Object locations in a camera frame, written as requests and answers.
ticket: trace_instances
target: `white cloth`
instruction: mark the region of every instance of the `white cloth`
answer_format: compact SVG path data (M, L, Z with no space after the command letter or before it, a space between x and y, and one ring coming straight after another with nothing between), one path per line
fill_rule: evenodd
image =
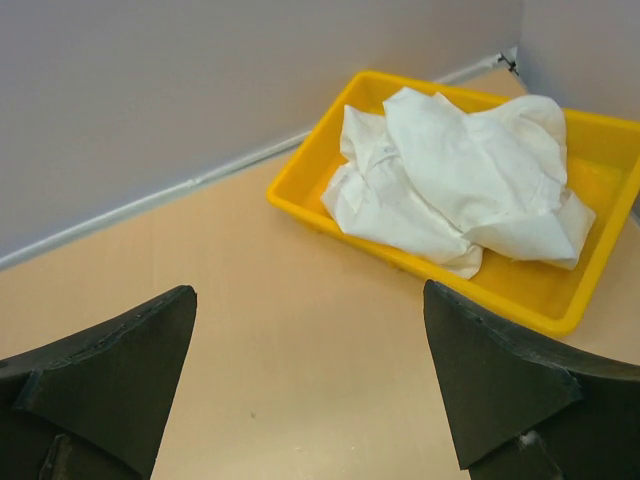
M594 213L566 188L562 109L525 96L465 114L409 88L385 117L347 106L323 202L343 232L425 256L470 278L478 245L573 268Z

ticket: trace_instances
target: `tan tabletop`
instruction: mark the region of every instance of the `tan tabletop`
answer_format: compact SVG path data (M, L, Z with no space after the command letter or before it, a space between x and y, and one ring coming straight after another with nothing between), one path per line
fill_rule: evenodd
M504 71L470 86L522 93ZM196 328L155 480L468 478L423 282L271 208L265 191L284 161L0 273L0 358L191 284ZM640 229L628 222L568 342L640 363L638 282Z

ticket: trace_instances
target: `white wall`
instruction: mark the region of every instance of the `white wall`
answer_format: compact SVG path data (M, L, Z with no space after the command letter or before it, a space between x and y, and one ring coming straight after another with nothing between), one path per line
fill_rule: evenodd
M508 48L520 3L0 0L0 259L303 131L360 69Z
M521 76L564 106L640 120L639 26L639 0L525 0Z

